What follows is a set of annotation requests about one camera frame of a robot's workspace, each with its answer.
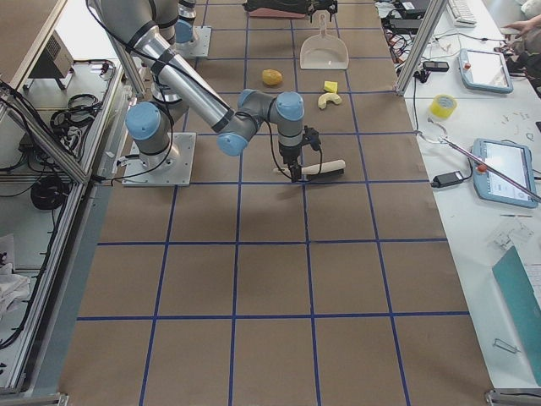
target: teal folder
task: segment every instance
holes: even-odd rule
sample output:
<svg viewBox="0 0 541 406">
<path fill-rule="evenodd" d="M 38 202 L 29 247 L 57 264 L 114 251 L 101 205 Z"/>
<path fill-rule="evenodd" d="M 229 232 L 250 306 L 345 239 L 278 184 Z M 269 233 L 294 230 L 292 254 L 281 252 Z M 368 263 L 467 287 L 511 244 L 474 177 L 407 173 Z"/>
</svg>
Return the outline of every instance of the teal folder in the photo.
<svg viewBox="0 0 541 406">
<path fill-rule="evenodd" d="M 515 323 L 533 377 L 541 386 L 541 310 L 515 247 L 505 253 L 492 272 Z"/>
</svg>

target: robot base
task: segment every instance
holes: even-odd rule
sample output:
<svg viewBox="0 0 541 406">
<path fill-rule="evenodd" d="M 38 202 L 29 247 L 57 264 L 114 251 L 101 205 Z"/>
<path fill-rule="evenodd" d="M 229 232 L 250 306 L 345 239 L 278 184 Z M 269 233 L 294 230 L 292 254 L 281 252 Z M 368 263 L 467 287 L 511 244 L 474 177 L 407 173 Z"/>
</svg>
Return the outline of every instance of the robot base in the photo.
<svg viewBox="0 0 541 406">
<path fill-rule="evenodd" d="M 172 148 L 176 147 L 180 151 L 180 155 L 172 160 L 169 167 L 123 179 L 123 185 L 134 187 L 173 186 L 175 184 L 189 186 L 192 164 L 194 163 L 195 139 L 196 133 L 173 133 Z M 139 154 L 139 148 L 135 143 L 132 144 L 130 154 Z M 148 168 L 143 166 L 139 159 L 133 159 L 126 165 L 124 176 L 132 176 L 146 170 Z"/>
<path fill-rule="evenodd" d="M 186 42 L 183 45 L 177 44 L 178 53 L 183 58 L 206 58 L 209 56 L 210 34 L 212 28 L 208 26 L 194 27 L 195 34 L 199 37 L 195 43 Z"/>
</svg>

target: yellow tape roll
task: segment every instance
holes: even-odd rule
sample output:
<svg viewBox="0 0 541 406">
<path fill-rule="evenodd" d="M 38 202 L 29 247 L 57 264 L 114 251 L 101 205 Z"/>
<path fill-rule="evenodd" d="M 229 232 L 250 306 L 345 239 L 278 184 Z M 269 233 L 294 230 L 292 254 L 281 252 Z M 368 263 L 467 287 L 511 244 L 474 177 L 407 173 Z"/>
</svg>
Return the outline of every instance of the yellow tape roll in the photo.
<svg viewBox="0 0 541 406">
<path fill-rule="evenodd" d="M 437 118 L 446 119 L 453 114 L 456 106 L 456 100 L 453 96 L 438 95 L 434 98 L 432 104 L 430 105 L 430 112 Z"/>
</svg>

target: cashew-shaped object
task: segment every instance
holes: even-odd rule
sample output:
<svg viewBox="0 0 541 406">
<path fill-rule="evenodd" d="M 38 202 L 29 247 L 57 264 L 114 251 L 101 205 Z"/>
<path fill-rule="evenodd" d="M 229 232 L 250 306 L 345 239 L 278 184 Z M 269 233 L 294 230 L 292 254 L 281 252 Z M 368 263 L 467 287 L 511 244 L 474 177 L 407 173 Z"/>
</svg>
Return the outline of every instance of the cashew-shaped object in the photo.
<svg viewBox="0 0 541 406">
<path fill-rule="evenodd" d="M 318 107 L 323 110 L 327 107 L 327 102 L 333 102 L 335 104 L 342 103 L 342 98 L 339 97 L 336 93 L 325 93 L 321 95 L 318 99 Z"/>
</svg>

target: black round object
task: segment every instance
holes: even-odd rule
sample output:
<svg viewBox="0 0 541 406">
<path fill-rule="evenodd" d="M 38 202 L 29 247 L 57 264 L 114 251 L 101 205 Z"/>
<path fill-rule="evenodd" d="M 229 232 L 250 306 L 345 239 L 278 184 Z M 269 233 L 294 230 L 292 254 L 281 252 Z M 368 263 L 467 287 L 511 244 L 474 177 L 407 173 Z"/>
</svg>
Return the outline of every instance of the black round object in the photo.
<svg viewBox="0 0 541 406">
<path fill-rule="evenodd" d="M 38 180 L 30 190 L 34 207 L 39 210 L 54 210 L 63 205 L 69 194 L 68 185 L 58 176 L 47 176 Z"/>
</svg>

